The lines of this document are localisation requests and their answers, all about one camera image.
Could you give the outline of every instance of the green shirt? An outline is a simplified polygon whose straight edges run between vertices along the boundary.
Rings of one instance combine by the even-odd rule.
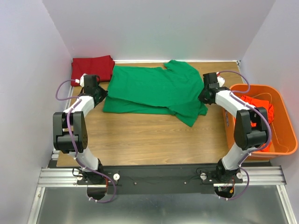
[[[171,114],[188,126],[207,107],[197,98],[204,85],[186,62],[171,60],[167,69],[115,66],[103,112]]]

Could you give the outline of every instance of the orange plastic bin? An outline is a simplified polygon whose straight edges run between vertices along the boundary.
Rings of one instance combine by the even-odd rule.
[[[246,84],[236,84],[230,88],[233,90],[245,91]],[[244,94],[235,93],[236,96],[241,97]],[[297,150],[297,138],[293,130],[289,115],[286,111],[285,104],[279,92],[267,85],[251,85],[251,89],[247,96],[268,100],[274,106],[274,120],[270,124],[272,130],[272,144],[269,152],[254,152],[250,159],[269,160],[277,156],[290,155]],[[228,141],[228,148],[234,144],[234,117],[223,109],[223,117],[225,123],[225,131]]]

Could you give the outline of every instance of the gray floor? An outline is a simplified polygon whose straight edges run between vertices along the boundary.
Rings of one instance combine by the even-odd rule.
[[[47,188],[39,224],[286,224],[276,186],[250,186],[234,201],[216,195],[119,195],[88,201],[85,188]]]

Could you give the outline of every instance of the wooden tabletop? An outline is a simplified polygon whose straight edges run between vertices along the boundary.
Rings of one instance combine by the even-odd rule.
[[[235,62],[189,64],[201,75],[222,70],[239,71]],[[164,67],[162,63],[118,65]],[[227,87],[242,83],[236,74],[221,76]],[[107,89],[108,83],[101,86]],[[73,96],[80,90],[75,87]],[[207,105],[207,115],[199,116],[193,127],[171,115],[104,113],[103,105],[104,102],[97,105],[85,118],[88,147],[103,165],[214,163],[228,152],[224,119],[217,105]],[[58,167],[76,165],[70,156],[60,152]]]

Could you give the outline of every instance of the white wall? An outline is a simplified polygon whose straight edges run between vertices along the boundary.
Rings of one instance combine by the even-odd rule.
[[[241,59],[275,0],[43,0],[72,57]]]
[[[52,115],[63,109],[54,94],[70,78],[71,56],[41,0],[2,1],[0,23],[0,223],[24,224],[53,149]]]
[[[277,0],[241,61],[252,83],[282,94],[299,138],[299,1]],[[287,192],[299,220],[299,152],[272,161],[282,165]]]

